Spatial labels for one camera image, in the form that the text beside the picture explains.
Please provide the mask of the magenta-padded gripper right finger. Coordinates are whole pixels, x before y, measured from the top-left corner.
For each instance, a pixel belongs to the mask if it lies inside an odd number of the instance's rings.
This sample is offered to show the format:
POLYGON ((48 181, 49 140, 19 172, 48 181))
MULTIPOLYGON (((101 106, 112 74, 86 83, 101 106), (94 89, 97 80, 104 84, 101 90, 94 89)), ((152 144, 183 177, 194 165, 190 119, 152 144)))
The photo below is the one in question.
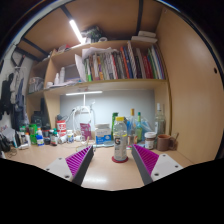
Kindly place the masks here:
POLYGON ((158 155, 136 144, 132 146, 132 156, 145 185, 182 169, 182 166, 168 154, 158 155))

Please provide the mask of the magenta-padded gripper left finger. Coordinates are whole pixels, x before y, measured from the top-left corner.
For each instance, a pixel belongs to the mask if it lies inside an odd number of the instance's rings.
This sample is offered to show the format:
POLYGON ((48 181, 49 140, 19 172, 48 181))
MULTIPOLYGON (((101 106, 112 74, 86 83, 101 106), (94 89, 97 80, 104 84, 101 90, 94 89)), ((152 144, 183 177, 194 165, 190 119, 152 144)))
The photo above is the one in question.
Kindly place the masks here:
POLYGON ((93 146, 90 145, 67 158, 57 158, 45 170, 76 185, 81 185, 93 155, 93 146))

